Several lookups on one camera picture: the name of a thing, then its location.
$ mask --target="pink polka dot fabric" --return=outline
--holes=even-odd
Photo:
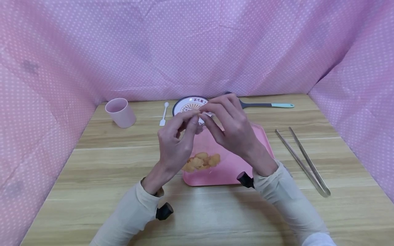
[[[310,93],[393,199],[393,1],[3,0],[0,244],[101,102]]]

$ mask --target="small spoon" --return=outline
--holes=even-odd
[[[159,126],[165,126],[165,114],[167,113],[167,108],[168,108],[168,106],[170,106],[170,103],[169,102],[165,102],[164,103],[164,113],[163,113],[163,118],[162,118],[162,120],[160,121],[160,124],[159,124]]]

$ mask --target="metal tongs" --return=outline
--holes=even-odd
[[[304,148],[302,147],[301,143],[299,142],[296,134],[294,133],[293,129],[289,127],[290,132],[293,135],[293,138],[295,142],[297,143],[299,149],[301,150],[302,154],[305,157],[305,160],[307,161],[310,169],[312,170],[313,174],[316,176],[316,178],[313,177],[313,175],[309,172],[307,167],[304,165],[304,163],[301,161],[301,159],[298,157],[296,152],[293,150],[293,148],[290,146],[290,144],[282,137],[282,135],[279,133],[278,129],[275,130],[276,134],[278,137],[282,140],[283,144],[286,146],[286,148],[290,151],[291,155],[294,157],[294,159],[297,161],[299,166],[304,170],[305,174],[308,176],[309,180],[312,182],[312,184],[315,186],[316,190],[318,190],[319,194],[322,197],[328,197],[331,195],[330,190],[328,189],[327,185],[325,184],[324,180],[320,176],[319,172],[316,170],[315,165],[313,162],[310,160],[308,154],[305,152]]]

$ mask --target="long-sleeve shirt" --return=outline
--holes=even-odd
[[[289,224],[302,246],[336,246],[315,208],[302,194],[283,164],[268,177],[253,171],[254,186],[262,197],[273,204]],[[154,220],[164,191],[156,196],[147,193],[138,182],[126,192],[114,213],[98,230],[90,246],[124,246],[145,225]]]

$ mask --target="pink cup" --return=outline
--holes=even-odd
[[[133,109],[124,98],[115,98],[109,101],[105,105],[105,111],[120,128],[131,127],[137,120]]]

